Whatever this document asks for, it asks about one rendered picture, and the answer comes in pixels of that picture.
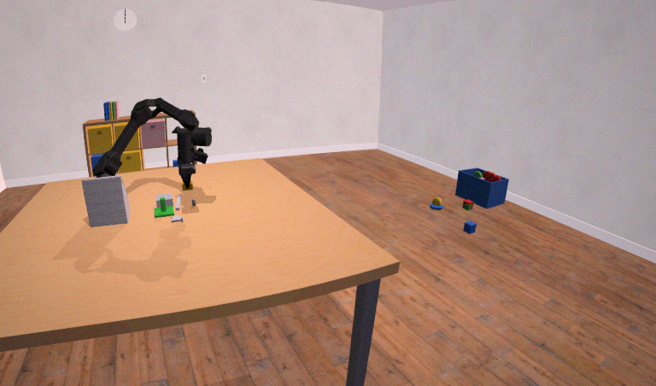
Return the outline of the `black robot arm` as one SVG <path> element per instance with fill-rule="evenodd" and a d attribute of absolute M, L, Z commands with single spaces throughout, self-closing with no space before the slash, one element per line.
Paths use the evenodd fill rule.
<path fill-rule="evenodd" d="M 151 111 L 149 107 L 157 108 Z M 149 119 L 156 117 L 160 112 L 169 115 L 175 120 L 179 120 L 179 123 L 184 126 L 184 128 L 176 126 L 172 131 L 172 133 L 177 133 L 179 147 L 187 147 L 192 144 L 194 146 L 210 146 L 212 143 L 211 128 L 198 127 L 199 121 L 192 111 L 179 109 L 160 97 L 156 99 L 145 99 L 135 104 L 131 113 L 131 119 L 118 137 L 114 146 L 111 150 L 103 154 L 99 162 L 93 168 L 92 172 L 96 175 L 96 178 L 115 176 L 116 172 L 119 171 L 119 168 L 122 165 L 120 157 L 126 149 L 126 146 L 130 143 L 137 129 Z M 193 149 L 191 162 L 199 161 L 202 164 L 206 164 L 207 158 L 208 155 L 203 153 L 203 149 Z"/>

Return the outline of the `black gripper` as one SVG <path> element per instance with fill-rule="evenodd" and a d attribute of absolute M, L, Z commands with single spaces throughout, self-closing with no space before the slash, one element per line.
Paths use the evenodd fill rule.
<path fill-rule="evenodd" d="M 182 178 L 186 189 L 190 188 L 191 175 L 196 173 L 196 167 L 192 164 L 194 162 L 191 162 L 192 151 L 192 145 L 187 147 L 178 146 L 178 164 L 180 164 L 179 175 Z"/>

